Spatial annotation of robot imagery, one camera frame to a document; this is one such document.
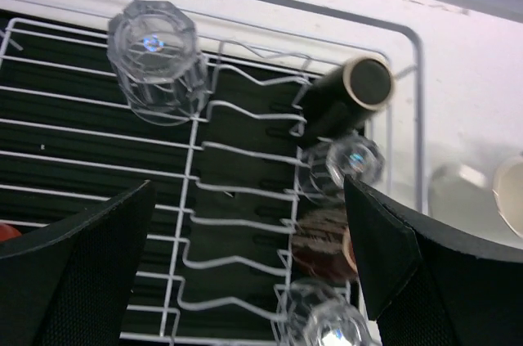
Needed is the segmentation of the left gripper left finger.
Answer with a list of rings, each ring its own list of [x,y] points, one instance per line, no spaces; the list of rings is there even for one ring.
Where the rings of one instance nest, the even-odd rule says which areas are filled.
[[[155,206],[145,181],[1,244],[3,345],[116,345]]]

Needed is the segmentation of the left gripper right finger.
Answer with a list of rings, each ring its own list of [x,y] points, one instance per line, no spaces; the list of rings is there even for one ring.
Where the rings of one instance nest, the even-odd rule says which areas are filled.
[[[519,345],[522,252],[344,182],[368,318],[385,345]]]

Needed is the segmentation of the large clear glass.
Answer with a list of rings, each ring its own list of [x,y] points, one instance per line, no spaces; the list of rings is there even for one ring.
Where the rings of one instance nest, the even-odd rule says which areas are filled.
[[[130,2],[108,23],[107,58],[131,111],[147,123],[183,124],[211,95],[196,25],[171,2]]]

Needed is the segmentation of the white mug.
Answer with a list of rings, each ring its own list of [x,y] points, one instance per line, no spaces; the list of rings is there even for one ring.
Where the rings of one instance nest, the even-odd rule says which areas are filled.
[[[522,156],[504,160],[491,176],[466,164],[445,164],[431,176],[432,218],[468,234],[522,247]]]

